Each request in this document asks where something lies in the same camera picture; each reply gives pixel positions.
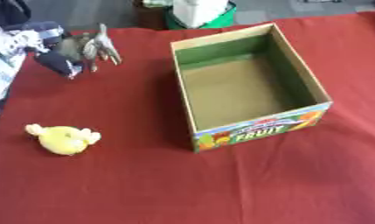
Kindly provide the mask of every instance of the fruit box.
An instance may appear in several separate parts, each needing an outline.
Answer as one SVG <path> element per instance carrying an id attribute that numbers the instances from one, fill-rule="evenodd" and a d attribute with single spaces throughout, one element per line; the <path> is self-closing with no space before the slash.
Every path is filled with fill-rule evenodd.
<path id="1" fill-rule="evenodd" d="M 275 24 L 171 48 L 196 152 L 313 126 L 332 104 Z"/>

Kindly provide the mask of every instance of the green container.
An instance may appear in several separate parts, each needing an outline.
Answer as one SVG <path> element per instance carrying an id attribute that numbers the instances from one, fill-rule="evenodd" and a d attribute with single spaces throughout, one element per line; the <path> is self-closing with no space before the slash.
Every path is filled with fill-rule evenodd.
<path id="1" fill-rule="evenodd" d="M 212 20 L 207 24 L 199 26 L 197 29 L 206 29 L 206 28 L 222 28 L 233 25 L 233 16 L 236 12 L 236 3 L 229 2 L 228 10 L 224 14 L 220 15 L 216 19 Z M 170 30 L 183 30 L 188 29 L 186 25 L 180 21 L 172 12 L 172 8 L 169 8 L 165 12 L 165 20 L 167 26 Z"/>

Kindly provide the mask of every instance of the elephant figurine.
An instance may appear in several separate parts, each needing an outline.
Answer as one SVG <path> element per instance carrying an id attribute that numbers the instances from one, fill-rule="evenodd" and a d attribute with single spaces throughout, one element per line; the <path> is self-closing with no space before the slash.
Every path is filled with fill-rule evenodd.
<path id="1" fill-rule="evenodd" d="M 100 56 L 102 60 L 110 58 L 115 65 L 122 63 L 122 58 L 108 37 L 107 27 L 104 24 L 100 24 L 100 30 L 97 33 L 84 32 L 64 38 L 53 47 L 53 51 L 66 56 L 73 63 L 86 61 L 91 72 L 98 70 L 95 64 L 97 56 Z"/>

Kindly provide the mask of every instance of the yellow chick toy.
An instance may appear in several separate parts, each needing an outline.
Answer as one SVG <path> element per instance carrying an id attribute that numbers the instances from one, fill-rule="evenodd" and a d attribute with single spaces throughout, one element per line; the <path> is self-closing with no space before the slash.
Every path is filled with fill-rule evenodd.
<path id="1" fill-rule="evenodd" d="M 40 144 L 55 154 L 72 156 L 101 139 L 101 134 L 90 129 L 57 126 L 42 128 L 38 124 L 25 126 L 25 131 L 38 137 Z"/>

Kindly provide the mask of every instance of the gray floor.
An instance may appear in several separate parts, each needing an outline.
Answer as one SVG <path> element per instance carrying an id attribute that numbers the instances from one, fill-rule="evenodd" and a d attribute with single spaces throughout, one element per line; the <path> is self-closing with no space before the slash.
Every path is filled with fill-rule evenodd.
<path id="1" fill-rule="evenodd" d="M 110 27 L 135 26 L 133 0 L 26 0 L 33 20 L 53 20 L 70 29 L 91 29 L 102 22 Z M 294 18 L 375 10 L 372 0 L 342 3 L 304 3 L 302 0 L 233 0 L 236 24 L 248 25 L 274 18 Z"/>

